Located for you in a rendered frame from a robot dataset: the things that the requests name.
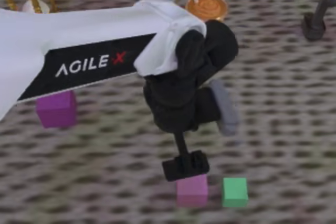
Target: cube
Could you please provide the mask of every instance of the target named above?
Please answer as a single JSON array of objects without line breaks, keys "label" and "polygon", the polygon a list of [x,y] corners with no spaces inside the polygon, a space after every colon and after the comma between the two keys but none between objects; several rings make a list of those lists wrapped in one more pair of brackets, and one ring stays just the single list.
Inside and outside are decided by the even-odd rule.
[{"label": "cube", "polygon": [[77,124],[77,103],[73,91],[65,91],[36,100],[36,113],[44,128]]},{"label": "cube", "polygon": [[223,178],[222,206],[246,207],[247,202],[246,178]]},{"label": "cube", "polygon": [[208,200],[206,174],[180,179],[176,182],[177,206],[183,208],[203,207]]}]

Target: purple cube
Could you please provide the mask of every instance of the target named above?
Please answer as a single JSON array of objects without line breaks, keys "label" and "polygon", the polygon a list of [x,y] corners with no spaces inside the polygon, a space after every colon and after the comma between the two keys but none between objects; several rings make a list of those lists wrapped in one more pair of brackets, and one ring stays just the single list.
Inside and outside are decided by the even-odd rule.
[{"label": "purple cube", "polygon": [[77,103],[73,91],[36,100],[36,113],[44,128],[70,127],[77,124]]},{"label": "purple cube", "polygon": [[204,207],[208,200],[206,174],[180,179],[176,182],[177,205],[179,207]]}]

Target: white ball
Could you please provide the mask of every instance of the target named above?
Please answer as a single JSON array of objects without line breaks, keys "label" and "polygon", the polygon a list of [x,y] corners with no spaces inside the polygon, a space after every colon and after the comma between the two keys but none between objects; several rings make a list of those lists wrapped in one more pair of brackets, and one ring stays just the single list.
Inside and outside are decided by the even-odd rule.
[{"label": "white ball", "polygon": [[[37,1],[40,4],[42,13],[48,14],[50,12],[49,6],[46,3],[44,3],[42,0],[37,0]],[[25,4],[22,6],[21,11],[25,13],[35,13],[32,1],[28,0],[27,2],[25,2]]]}]

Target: woven tablecloth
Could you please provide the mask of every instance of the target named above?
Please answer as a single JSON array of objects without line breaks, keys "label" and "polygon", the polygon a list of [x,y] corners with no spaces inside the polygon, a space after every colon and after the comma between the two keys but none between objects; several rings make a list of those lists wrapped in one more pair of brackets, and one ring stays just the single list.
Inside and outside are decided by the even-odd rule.
[{"label": "woven tablecloth", "polygon": [[[78,10],[136,0],[56,1]],[[209,156],[207,207],[177,209],[161,167],[177,150],[133,75],[76,90],[79,124],[70,129],[43,129],[34,102],[9,112],[0,123],[0,223],[335,224],[336,11],[324,38],[307,42],[300,22],[317,0],[227,2],[240,51],[216,77],[237,105],[239,133],[222,137],[208,124],[186,138]],[[247,208],[221,207],[223,177],[247,178]]]}]

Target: orange cup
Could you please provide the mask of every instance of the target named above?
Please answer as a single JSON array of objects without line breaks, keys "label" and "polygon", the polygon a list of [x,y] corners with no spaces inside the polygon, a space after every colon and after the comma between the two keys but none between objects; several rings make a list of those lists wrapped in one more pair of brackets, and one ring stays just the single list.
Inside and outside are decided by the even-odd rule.
[{"label": "orange cup", "polygon": [[216,19],[224,21],[228,12],[228,5],[225,0],[188,0],[185,9],[203,21]]}]

